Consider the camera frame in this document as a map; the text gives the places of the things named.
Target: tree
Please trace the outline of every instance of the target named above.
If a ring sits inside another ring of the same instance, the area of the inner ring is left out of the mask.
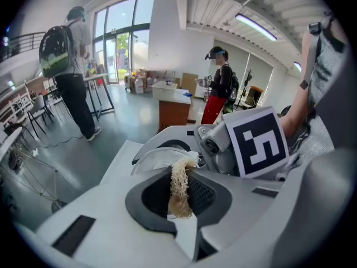
[[[125,56],[129,57],[129,33],[123,33],[117,36],[117,52],[125,50]]]

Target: black pants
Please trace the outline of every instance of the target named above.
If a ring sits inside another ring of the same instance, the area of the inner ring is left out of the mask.
[[[57,88],[73,120],[80,128],[80,132],[90,138],[94,133],[94,121],[87,102],[86,89],[81,74],[63,74],[56,76]]]

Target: wooden cabinet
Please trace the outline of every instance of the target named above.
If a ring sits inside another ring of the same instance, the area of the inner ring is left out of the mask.
[[[159,129],[173,125],[186,125],[189,117],[190,105],[185,103],[159,101]]]

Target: black jacket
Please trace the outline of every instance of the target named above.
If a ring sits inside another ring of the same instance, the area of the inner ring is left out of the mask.
[[[214,75],[214,80],[213,82],[211,82],[212,96],[217,96],[218,98],[228,98],[232,73],[232,69],[227,64],[223,65],[220,69],[216,71],[216,74]]]

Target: white t-shirt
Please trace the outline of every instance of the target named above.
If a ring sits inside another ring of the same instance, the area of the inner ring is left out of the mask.
[[[73,20],[64,23],[64,26],[71,24]],[[80,56],[80,45],[90,45],[90,30],[86,23],[76,21],[69,26],[72,32],[73,44],[69,42],[70,61],[69,66],[60,74],[85,74],[84,59]]]

